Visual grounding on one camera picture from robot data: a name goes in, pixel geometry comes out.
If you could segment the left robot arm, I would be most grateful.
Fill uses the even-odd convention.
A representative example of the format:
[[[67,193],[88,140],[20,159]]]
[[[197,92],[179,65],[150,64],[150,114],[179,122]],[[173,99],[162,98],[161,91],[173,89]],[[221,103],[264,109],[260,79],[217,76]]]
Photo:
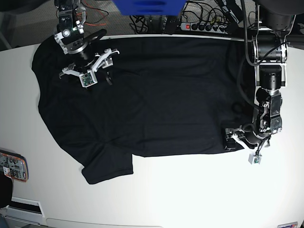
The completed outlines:
[[[280,111],[283,100],[279,90],[286,86],[287,36],[293,29],[296,16],[303,10],[303,3],[297,0],[289,4],[283,0],[257,0],[256,34],[252,37],[251,56],[248,26],[243,24],[245,56],[238,70],[237,87],[243,99],[254,108],[254,114],[252,122],[225,129],[225,150],[231,151],[240,144],[251,151],[248,159],[251,164],[261,162],[261,150],[270,145],[272,135],[282,130]],[[256,101],[250,100],[241,86],[244,63],[255,70]]]

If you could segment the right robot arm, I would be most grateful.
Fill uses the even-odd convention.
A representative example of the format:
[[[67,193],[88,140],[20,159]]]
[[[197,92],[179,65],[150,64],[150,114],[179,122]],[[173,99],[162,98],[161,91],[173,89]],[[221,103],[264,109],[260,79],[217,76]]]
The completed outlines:
[[[86,9],[80,0],[56,0],[54,5],[58,16],[54,39],[72,59],[59,76],[76,76],[84,88],[97,84],[96,72],[113,66],[112,55],[119,55],[119,50],[107,48],[101,54],[93,51],[92,44],[105,36],[106,30],[85,37]]]

